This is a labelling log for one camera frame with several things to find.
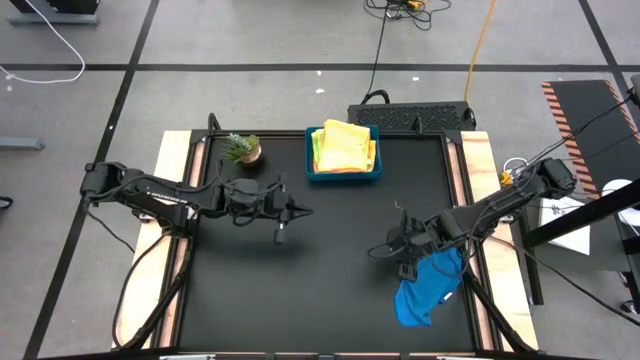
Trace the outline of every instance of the yellow towel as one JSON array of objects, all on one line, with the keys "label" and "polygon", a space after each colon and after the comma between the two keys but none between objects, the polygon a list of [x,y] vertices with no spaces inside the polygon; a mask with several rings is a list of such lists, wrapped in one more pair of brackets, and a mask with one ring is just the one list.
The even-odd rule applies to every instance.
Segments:
[{"label": "yellow towel", "polygon": [[366,172],[369,140],[369,128],[327,120],[318,172]]}]

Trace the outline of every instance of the wooden frame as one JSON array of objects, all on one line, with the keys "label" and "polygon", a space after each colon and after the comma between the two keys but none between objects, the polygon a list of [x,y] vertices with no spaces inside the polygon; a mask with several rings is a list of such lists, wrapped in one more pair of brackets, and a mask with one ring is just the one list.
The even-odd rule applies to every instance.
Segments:
[{"label": "wooden frame", "polygon": [[[166,131],[163,136],[154,175],[173,181],[181,181],[188,158],[190,139],[191,131]],[[189,183],[192,186],[198,185],[198,179],[200,178],[199,172],[204,154],[204,142],[199,142],[195,146],[193,171],[189,179]],[[496,176],[488,134],[486,132],[462,132],[462,149],[473,199],[475,201],[480,200],[499,190],[500,185]],[[463,169],[458,160],[457,151],[457,147],[453,143],[449,143],[448,152],[454,188],[457,202],[462,205],[466,203],[466,199],[464,196]],[[512,241],[508,225],[499,225],[495,234],[501,239]],[[160,228],[155,222],[142,224],[134,260],[159,236]],[[116,328],[116,334],[121,343],[126,342],[135,334],[159,300],[165,267],[167,266],[170,241],[168,238],[164,239],[154,251],[149,253],[148,258],[139,264],[138,269],[131,276]],[[178,241],[178,248],[177,258],[172,269],[174,276],[180,268],[186,246],[184,239],[176,239],[175,241]],[[537,348],[538,343],[533,322],[531,321],[517,254],[513,249],[490,241],[485,242],[483,249],[494,302],[522,339],[531,347]],[[477,259],[477,257],[474,258],[471,264],[476,274],[480,265]],[[159,339],[160,347],[171,345],[178,296],[179,294],[174,297],[165,314]],[[494,350],[486,310],[477,298],[475,303],[482,348]],[[510,350],[506,341],[502,343],[505,350]],[[150,343],[147,341],[145,347],[149,346]]]}]

